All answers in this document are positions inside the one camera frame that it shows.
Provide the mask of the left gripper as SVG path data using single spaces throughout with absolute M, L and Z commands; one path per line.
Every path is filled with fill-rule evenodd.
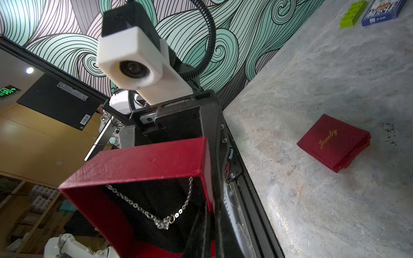
M 243 252 L 236 240 L 230 216 L 224 203 L 224 173 L 227 167 L 229 145 L 227 125 L 217 97 L 204 93 L 189 99 L 155 108 L 156 116 L 143 127 L 124 129 L 130 147 L 171 141 L 206 138 L 211 164 L 211 183 L 214 210 L 211 214 L 211 254 L 216 258 L 242 258 Z

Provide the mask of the red jewelry box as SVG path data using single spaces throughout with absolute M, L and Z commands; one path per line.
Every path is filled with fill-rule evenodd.
M 209 258 L 206 138 L 102 151 L 59 187 L 122 258 Z

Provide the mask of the red jewelry box lid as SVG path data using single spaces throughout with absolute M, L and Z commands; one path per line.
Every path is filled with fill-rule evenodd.
M 326 114 L 297 143 L 299 148 L 335 173 L 351 162 L 371 142 L 371 134 Z

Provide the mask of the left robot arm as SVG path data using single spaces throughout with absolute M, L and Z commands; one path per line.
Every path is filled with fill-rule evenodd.
M 103 14 L 97 64 L 119 88 L 120 149 L 99 154 L 94 185 L 110 213 L 102 226 L 123 258 L 242 258 L 228 210 L 227 176 L 238 160 L 222 107 L 210 88 L 233 75 L 217 6 L 155 22 L 149 2 Z

